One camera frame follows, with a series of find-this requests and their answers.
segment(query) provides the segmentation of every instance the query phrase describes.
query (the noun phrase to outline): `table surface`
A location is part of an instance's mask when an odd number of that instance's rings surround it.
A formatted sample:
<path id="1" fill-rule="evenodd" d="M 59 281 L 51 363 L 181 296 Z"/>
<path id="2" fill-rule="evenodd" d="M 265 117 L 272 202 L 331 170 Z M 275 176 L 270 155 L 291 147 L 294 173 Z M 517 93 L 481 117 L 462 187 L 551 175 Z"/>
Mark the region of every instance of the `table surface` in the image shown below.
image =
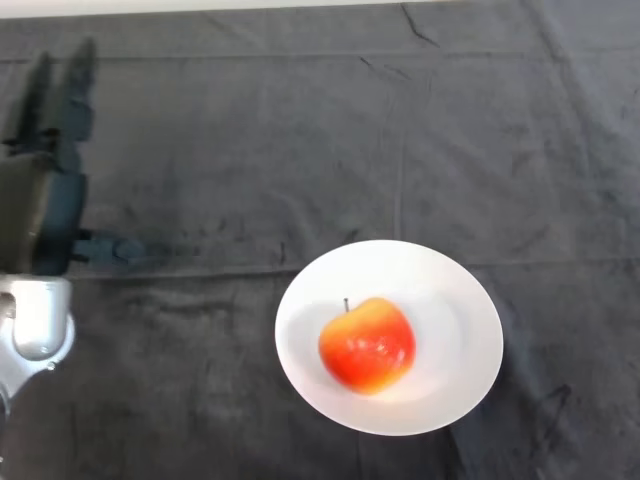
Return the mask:
<path id="1" fill-rule="evenodd" d="M 43 49 L 100 48 L 74 350 L 19 395 L 10 480 L 640 478 L 640 2 L 484 0 L 0 22 L 0 112 Z M 273 324 L 339 245 L 466 266 L 505 357 L 472 413 L 359 434 Z"/>

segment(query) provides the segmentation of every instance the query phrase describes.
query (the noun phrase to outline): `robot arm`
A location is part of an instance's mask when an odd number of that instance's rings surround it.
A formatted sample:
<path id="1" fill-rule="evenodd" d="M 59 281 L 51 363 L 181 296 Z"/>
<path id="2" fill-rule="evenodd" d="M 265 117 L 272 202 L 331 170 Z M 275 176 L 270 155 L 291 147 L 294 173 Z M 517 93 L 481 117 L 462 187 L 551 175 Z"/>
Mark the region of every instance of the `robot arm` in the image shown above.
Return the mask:
<path id="1" fill-rule="evenodd" d="M 86 41 L 50 88 L 53 62 L 41 55 L 0 138 L 7 149 L 0 158 L 4 417 L 19 389 L 36 373 L 55 369 L 71 349 L 71 284 L 61 277 L 70 262 L 126 265 L 144 256 L 137 242 L 80 228 L 88 182 L 76 144 L 91 133 L 95 62 L 95 46 Z"/>

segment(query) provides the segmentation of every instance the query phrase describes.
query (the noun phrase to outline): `apple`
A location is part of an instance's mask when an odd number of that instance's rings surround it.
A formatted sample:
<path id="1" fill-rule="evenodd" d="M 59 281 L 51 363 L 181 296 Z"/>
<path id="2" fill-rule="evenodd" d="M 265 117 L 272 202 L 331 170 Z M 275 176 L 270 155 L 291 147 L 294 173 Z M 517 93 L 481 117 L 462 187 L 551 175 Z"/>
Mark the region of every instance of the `apple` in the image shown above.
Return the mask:
<path id="1" fill-rule="evenodd" d="M 370 298 L 333 319 L 320 334 L 318 349 L 331 374 L 365 395 L 380 392 L 413 365 L 416 341 L 406 317 L 389 300 Z"/>

